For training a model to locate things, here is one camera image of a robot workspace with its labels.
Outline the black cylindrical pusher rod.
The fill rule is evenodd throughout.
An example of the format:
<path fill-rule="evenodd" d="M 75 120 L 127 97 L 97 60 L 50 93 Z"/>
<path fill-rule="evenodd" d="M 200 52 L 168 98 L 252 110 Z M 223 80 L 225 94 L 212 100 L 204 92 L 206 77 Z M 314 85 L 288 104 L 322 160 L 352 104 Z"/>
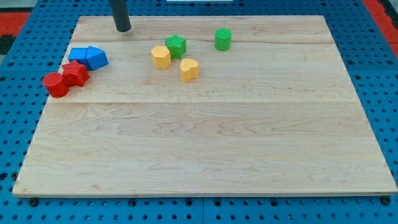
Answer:
<path fill-rule="evenodd" d="M 119 32 L 131 30 L 126 0 L 109 0 L 109 5 L 111 7 L 116 30 Z"/>

